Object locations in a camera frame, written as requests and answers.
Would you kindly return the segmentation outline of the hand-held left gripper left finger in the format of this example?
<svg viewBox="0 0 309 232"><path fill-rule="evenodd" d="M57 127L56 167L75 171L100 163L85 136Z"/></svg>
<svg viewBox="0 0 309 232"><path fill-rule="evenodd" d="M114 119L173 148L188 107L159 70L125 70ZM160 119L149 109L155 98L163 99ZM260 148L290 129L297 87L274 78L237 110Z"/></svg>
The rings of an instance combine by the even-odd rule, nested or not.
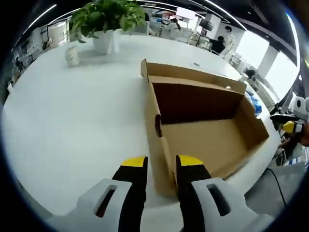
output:
<svg viewBox="0 0 309 232"><path fill-rule="evenodd" d="M146 201L147 156L124 161L111 179L103 179L78 198L64 216L48 225L58 232L138 232Z"/></svg>

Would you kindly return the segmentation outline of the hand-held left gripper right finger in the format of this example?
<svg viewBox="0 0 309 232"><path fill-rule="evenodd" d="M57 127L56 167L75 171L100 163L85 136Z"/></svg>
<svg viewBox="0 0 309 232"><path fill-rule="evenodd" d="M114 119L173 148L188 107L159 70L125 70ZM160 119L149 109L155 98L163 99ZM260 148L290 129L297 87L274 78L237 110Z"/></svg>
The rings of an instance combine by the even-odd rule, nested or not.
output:
<svg viewBox="0 0 309 232"><path fill-rule="evenodd" d="M184 232L262 232L268 215L251 210L245 197L221 178L212 178L203 162L176 156L178 201Z"/></svg>

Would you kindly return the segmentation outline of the person's right hand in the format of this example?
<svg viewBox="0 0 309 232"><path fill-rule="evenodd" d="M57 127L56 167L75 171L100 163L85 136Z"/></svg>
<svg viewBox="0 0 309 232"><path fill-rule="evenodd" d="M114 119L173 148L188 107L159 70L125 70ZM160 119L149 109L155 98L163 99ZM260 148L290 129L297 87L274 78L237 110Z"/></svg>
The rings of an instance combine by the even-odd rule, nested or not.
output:
<svg viewBox="0 0 309 232"><path fill-rule="evenodd" d="M298 135L298 142L305 147L309 147L309 134L308 133L299 133Z"/></svg>

